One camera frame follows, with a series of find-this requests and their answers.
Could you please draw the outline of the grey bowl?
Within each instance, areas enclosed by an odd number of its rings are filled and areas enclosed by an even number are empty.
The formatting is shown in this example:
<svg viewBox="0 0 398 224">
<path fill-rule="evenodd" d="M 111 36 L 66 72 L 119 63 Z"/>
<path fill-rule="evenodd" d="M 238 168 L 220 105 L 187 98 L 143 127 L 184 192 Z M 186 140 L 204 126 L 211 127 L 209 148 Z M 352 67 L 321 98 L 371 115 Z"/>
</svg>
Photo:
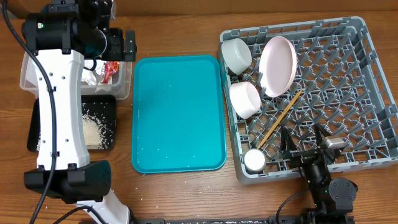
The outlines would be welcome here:
<svg viewBox="0 0 398 224">
<path fill-rule="evenodd" d="M 252 63 L 249 47 L 239 38 L 221 44 L 221 53 L 228 68 L 235 74 L 243 73 Z"/>
</svg>

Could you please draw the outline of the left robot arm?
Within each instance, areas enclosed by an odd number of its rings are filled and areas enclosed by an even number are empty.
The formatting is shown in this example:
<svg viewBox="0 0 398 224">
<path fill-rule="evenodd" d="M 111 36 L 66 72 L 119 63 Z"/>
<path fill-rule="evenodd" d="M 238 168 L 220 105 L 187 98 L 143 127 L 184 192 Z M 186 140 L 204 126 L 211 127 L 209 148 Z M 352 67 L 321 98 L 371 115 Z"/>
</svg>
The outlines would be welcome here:
<svg viewBox="0 0 398 224">
<path fill-rule="evenodd" d="M 53 1 L 31 13 L 20 40 L 34 63 L 39 91 L 37 167 L 27 189 L 85 210 L 97 223 L 134 223 L 111 189 L 106 160 L 92 161 L 83 134 L 81 76 L 85 60 L 132 62 L 135 33 L 112 28 L 113 1 Z"/>
</svg>

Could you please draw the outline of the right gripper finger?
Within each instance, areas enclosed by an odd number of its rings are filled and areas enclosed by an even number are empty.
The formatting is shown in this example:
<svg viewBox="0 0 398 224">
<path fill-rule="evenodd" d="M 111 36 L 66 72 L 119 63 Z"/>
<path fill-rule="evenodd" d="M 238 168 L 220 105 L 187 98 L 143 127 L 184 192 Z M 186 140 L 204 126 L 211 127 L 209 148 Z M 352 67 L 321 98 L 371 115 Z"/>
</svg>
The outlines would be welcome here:
<svg viewBox="0 0 398 224">
<path fill-rule="evenodd" d="M 313 130 L 315 132 L 317 146 L 321 146 L 324 137 L 331 136 L 331 134 L 319 123 L 314 124 Z"/>
<path fill-rule="evenodd" d="M 281 128 L 280 152 L 282 155 L 287 155 L 288 153 L 296 150 L 297 147 L 290 135 L 289 130 L 286 127 Z"/>
</svg>

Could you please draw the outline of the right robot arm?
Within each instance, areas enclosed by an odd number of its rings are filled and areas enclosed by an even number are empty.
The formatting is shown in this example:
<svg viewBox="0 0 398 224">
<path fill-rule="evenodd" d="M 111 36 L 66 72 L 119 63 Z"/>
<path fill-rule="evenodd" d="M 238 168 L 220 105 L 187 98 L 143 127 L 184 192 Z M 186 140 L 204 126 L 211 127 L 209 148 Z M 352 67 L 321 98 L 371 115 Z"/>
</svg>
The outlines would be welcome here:
<svg viewBox="0 0 398 224">
<path fill-rule="evenodd" d="M 307 151 L 297 149 L 286 127 L 281 129 L 280 153 L 289 160 L 289 168 L 297 168 L 307 182 L 314 207 L 306 208 L 287 223 L 354 223 L 348 214 L 353 211 L 353 202 L 358 186 L 346 178 L 331 178 L 328 168 L 343 152 L 345 141 L 326 131 L 320 124 L 313 126 L 317 147 Z"/>
</svg>

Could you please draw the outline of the large pink plate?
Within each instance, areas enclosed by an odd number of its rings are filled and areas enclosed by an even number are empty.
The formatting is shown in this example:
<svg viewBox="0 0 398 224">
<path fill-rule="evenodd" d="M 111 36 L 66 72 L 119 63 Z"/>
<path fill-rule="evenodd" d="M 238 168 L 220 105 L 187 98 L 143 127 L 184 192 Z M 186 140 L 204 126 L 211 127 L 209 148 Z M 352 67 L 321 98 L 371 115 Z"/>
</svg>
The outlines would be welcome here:
<svg viewBox="0 0 398 224">
<path fill-rule="evenodd" d="M 259 73 L 265 94 L 275 98 L 285 93 L 293 83 L 297 69 L 297 54 L 292 43 L 282 36 L 275 36 L 264 47 Z"/>
</svg>

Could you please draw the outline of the white cup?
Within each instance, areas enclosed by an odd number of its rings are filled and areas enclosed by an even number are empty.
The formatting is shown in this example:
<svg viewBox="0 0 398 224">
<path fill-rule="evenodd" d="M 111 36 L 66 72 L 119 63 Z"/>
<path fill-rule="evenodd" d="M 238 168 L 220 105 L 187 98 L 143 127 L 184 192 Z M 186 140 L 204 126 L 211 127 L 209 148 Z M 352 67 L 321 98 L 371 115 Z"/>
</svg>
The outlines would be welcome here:
<svg viewBox="0 0 398 224">
<path fill-rule="evenodd" d="M 259 149 L 248 150 L 243 157 L 245 169 L 250 174 L 262 172 L 266 166 L 266 156 Z"/>
</svg>

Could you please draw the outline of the wooden chopstick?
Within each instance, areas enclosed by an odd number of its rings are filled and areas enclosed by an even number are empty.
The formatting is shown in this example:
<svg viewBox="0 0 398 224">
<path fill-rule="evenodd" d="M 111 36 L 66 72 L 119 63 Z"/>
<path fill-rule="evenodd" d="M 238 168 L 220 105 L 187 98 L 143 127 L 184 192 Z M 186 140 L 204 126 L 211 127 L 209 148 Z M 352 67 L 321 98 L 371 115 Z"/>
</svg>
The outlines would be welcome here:
<svg viewBox="0 0 398 224">
<path fill-rule="evenodd" d="M 274 132 L 274 130 L 276 129 L 276 127 L 278 127 L 278 125 L 280 124 L 280 122 L 284 119 L 284 117 L 286 116 L 286 114 L 289 112 L 289 110 L 293 107 L 293 105 L 297 102 L 297 100 L 299 99 L 299 97 L 301 96 L 301 94 L 303 93 L 302 90 L 300 90 L 293 98 L 292 101 L 286 106 L 285 110 L 283 110 L 283 112 L 281 113 L 281 115 L 277 118 L 277 120 L 275 121 L 275 123 L 272 125 L 272 127 L 270 128 L 270 130 L 268 130 L 268 132 L 266 133 L 264 139 L 261 141 L 261 143 L 258 145 L 257 149 L 260 149 L 265 142 L 270 138 L 270 136 L 272 135 L 272 133 Z"/>
</svg>

